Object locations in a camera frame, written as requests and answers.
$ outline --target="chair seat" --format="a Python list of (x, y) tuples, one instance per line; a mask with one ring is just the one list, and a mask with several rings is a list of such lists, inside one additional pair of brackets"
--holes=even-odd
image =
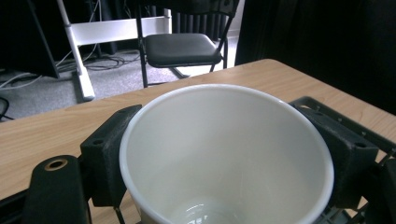
[(219, 63), (221, 53), (202, 34), (164, 34), (145, 37), (148, 64), (153, 67), (179, 67)]

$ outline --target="white paper cup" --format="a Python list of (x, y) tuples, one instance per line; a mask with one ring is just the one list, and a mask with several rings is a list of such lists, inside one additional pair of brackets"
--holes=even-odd
[(145, 105), (122, 137), (120, 169), (144, 223), (312, 223), (333, 184), (315, 127), (234, 85), (182, 88)]

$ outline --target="cup bottom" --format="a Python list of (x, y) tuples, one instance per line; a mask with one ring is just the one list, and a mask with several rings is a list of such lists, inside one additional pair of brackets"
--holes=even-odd
[(183, 224), (237, 224), (240, 222), (240, 215), (227, 203), (206, 197), (195, 198), (178, 206), (172, 214), (170, 220), (173, 223)]

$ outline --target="screw hole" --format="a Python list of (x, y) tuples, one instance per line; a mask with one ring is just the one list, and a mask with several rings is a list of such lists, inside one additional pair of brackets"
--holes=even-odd
[(103, 140), (95, 140), (93, 141), (94, 145), (101, 145), (103, 143)]
[(356, 147), (367, 147), (364, 143), (355, 143)]
[(66, 166), (66, 164), (67, 164), (67, 160), (65, 160), (65, 159), (50, 161), (44, 169), (46, 171), (56, 171), (56, 170), (64, 168)]

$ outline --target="wooden table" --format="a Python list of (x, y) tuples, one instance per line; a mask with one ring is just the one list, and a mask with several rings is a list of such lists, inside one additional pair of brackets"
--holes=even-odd
[[(285, 64), (262, 60), (160, 86), (132, 91), (25, 119), (0, 123), (0, 198), (29, 186), (34, 167), (57, 155), (80, 155), (79, 145), (114, 112), (185, 86), (227, 83), (264, 91), (290, 102), (311, 96), (396, 142), (396, 117)], [(139, 216), (128, 193), (120, 207), (127, 223)], [(118, 223), (112, 208), (92, 208), (93, 223)]]

